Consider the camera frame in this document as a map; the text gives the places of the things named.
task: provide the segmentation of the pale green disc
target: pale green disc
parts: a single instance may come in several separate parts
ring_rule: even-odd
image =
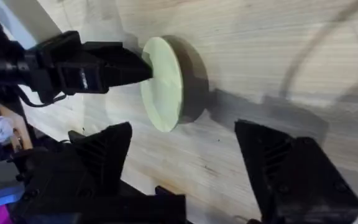
[[[169,132],[178,124],[183,104],[177,56],[165,39],[153,37],[147,41],[142,58],[153,70],[153,78],[140,84],[147,115],[158,130]]]

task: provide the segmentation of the wooden table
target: wooden table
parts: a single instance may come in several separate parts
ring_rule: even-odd
[[[139,85],[24,105],[31,125],[62,140],[71,129],[130,121],[123,180],[145,193],[158,184],[186,193],[195,223],[260,216],[233,132],[238,118],[313,136],[358,194],[358,0],[39,1],[83,41],[119,40],[139,52],[153,36],[168,38],[187,100],[171,133],[151,125]]]

